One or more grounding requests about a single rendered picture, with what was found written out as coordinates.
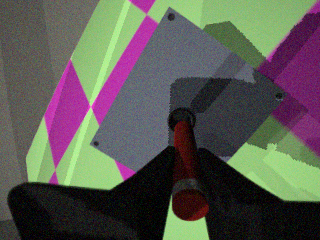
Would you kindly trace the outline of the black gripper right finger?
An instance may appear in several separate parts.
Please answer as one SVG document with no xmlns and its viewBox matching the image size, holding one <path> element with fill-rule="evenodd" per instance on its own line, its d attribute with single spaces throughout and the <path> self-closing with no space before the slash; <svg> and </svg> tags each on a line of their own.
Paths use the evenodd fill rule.
<svg viewBox="0 0 320 240">
<path fill-rule="evenodd" d="M 209 240 L 320 240 L 320 201 L 280 199 L 208 149 L 198 155 Z"/>
</svg>

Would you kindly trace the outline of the dark red cylindrical peg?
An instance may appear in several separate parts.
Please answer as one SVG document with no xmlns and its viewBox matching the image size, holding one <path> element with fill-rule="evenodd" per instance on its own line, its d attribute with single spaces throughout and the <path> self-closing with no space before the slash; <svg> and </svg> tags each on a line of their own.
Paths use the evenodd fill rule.
<svg viewBox="0 0 320 240">
<path fill-rule="evenodd" d="M 174 133 L 172 210 L 184 221 L 202 219 L 209 210 L 193 126 L 180 121 Z"/>
</svg>

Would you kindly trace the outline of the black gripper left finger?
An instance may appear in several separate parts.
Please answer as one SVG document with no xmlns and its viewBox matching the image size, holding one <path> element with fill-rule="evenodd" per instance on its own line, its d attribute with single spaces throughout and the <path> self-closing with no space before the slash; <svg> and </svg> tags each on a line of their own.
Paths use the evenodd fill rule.
<svg viewBox="0 0 320 240">
<path fill-rule="evenodd" d="M 7 203 L 21 240 L 163 240 L 174 166 L 168 146 L 111 190 L 25 182 Z"/>
</svg>

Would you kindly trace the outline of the grey flat panel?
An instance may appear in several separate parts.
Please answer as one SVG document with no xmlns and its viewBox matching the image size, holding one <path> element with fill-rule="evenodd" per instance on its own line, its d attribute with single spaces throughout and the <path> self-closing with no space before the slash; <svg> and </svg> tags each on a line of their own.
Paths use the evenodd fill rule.
<svg viewBox="0 0 320 240">
<path fill-rule="evenodd" d="M 89 145 L 136 173 L 188 121 L 227 163 L 287 95 L 169 6 Z"/>
</svg>

